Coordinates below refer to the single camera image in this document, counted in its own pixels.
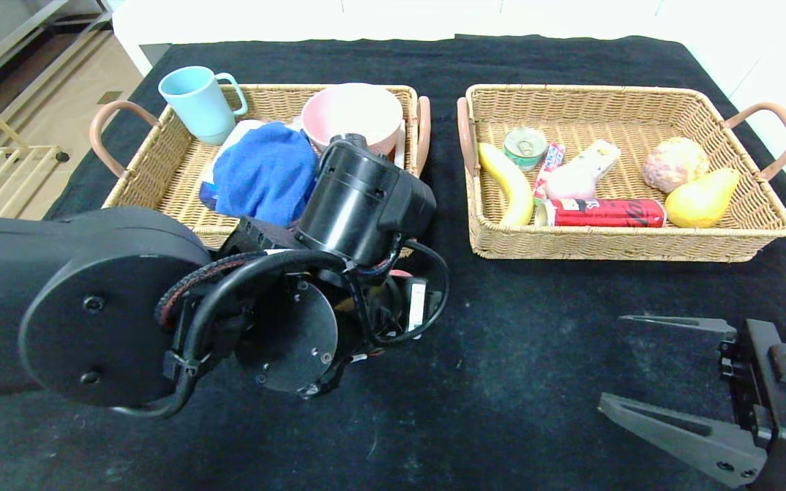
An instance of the pink bowl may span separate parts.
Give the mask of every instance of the pink bowl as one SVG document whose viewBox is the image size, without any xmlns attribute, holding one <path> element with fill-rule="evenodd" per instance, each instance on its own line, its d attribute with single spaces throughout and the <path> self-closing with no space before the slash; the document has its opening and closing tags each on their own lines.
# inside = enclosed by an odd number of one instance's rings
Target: pink bowl
<svg viewBox="0 0 786 491">
<path fill-rule="evenodd" d="M 358 133 L 366 137 L 373 153 L 387 155 L 396 146 L 402 118 L 402 105 L 395 95 L 362 83 L 327 87 L 302 108 L 305 133 L 321 151 L 337 134 Z"/>
</svg>

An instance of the banana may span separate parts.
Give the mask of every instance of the banana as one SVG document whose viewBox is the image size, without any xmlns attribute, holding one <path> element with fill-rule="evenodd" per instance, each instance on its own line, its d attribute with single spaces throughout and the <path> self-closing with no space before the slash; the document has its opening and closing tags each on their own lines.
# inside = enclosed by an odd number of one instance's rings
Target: banana
<svg viewBox="0 0 786 491">
<path fill-rule="evenodd" d="M 533 218 L 533 192 L 527 177 L 501 150 L 490 143 L 478 143 L 481 168 L 490 173 L 508 199 L 508 209 L 500 226 L 526 226 Z"/>
</svg>

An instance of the green can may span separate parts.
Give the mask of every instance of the green can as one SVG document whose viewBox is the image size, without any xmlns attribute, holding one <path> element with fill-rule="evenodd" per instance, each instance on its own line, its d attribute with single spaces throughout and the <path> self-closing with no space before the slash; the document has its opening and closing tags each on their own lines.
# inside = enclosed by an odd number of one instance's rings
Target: green can
<svg viewBox="0 0 786 491">
<path fill-rule="evenodd" d="M 505 155 L 523 172 L 536 168 L 548 151 L 548 137 L 534 128 L 515 128 L 505 135 Z"/>
</svg>

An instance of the white label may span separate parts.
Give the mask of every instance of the white label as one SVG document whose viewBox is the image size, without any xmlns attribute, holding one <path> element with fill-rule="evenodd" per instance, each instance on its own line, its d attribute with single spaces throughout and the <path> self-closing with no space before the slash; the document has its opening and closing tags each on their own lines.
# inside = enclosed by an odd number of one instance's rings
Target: white label
<svg viewBox="0 0 786 491">
<path fill-rule="evenodd" d="M 562 206 L 562 209 L 567 209 L 568 211 L 578 211 L 578 202 L 571 198 L 559 200 L 559 205 Z"/>
<path fill-rule="evenodd" d="M 424 299 L 426 297 L 426 285 L 424 283 L 413 283 L 411 285 L 411 310 L 408 311 L 408 330 L 413 331 L 424 323 Z"/>
</svg>

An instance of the light blue mug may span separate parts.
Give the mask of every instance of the light blue mug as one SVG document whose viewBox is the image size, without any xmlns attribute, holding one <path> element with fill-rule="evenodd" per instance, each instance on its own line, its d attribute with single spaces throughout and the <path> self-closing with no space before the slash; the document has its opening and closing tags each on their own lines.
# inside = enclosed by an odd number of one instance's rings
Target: light blue mug
<svg viewBox="0 0 786 491">
<path fill-rule="evenodd" d="M 241 100 L 241 108 L 233 111 L 218 80 L 227 80 Z M 160 80 L 160 95 L 186 125 L 187 130 L 202 142 L 222 145 L 235 128 L 235 116 L 247 113 L 247 101 L 232 75 L 214 74 L 205 66 L 184 66 Z"/>
</svg>

